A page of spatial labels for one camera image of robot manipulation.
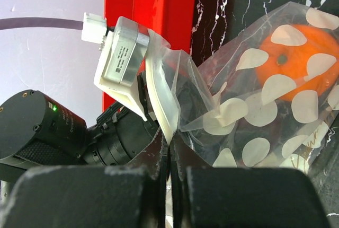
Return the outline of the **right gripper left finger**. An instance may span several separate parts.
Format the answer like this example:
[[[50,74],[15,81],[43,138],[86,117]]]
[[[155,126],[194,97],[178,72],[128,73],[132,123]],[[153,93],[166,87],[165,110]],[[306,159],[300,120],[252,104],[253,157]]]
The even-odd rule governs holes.
[[[123,166],[41,166],[3,206],[4,227],[164,227],[168,146],[161,130]]]

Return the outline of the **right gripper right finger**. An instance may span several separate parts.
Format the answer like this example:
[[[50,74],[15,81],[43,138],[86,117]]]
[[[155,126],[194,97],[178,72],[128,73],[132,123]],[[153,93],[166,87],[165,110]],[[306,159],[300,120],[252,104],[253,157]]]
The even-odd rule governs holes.
[[[310,179],[289,168],[214,168],[170,143],[175,227],[329,227]]]

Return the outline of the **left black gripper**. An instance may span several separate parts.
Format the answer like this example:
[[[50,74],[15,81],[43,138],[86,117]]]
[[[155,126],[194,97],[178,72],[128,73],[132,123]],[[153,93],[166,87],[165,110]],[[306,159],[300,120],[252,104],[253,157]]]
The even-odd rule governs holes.
[[[87,149],[83,160],[90,165],[124,165],[131,161],[153,140],[159,124],[151,107],[146,73],[137,76],[146,121],[126,105],[114,101],[96,119],[86,135]]]

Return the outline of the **clear zip top bag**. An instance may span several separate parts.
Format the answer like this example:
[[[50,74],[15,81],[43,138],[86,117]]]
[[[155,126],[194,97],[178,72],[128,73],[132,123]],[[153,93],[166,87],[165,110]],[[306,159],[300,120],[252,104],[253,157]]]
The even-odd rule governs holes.
[[[338,77],[321,96],[304,90],[284,101],[280,97],[300,84],[275,74],[261,85],[256,74],[269,57],[260,49],[266,37],[284,46],[306,43],[295,24],[323,29],[338,41],[337,15],[294,2],[256,20],[199,66],[151,31],[146,84],[166,141],[180,133],[214,167],[284,167],[307,173],[338,116]],[[304,80],[335,62],[332,55],[312,55]]]

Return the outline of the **orange fake fruit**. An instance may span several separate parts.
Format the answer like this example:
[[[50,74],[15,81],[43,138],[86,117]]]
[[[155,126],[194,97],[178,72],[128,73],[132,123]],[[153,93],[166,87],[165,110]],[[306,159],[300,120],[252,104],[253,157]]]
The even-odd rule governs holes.
[[[300,84],[298,88],[280,97],[284,101],[291,101],[297,93],[304,90],[314,90],[321,96],[332,87],[338,77],[338,62],[335,62],[323,74],[310,81],[304,80],[307,62],[312,55],[328,54],[338,59],[338,41],[323,29],[300,24],[295,24],[294,27],[304,34],[306,43],[301,46],[284,46],[272,43],[271,36],[268,36],[260,45],[260,49],[268,53],[268,60],[256,68],[261,85],[275,74],[288,76]]]

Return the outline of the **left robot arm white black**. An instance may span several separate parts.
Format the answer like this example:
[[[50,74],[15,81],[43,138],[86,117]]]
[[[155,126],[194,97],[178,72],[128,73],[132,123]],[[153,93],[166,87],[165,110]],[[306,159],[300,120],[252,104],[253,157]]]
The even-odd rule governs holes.
[[[120,102],[88,127],[43,92],[25,90],[1,105],[1,180],[14,183],[28,169],[55,165],[125,165],[153,140],[156,119]]]

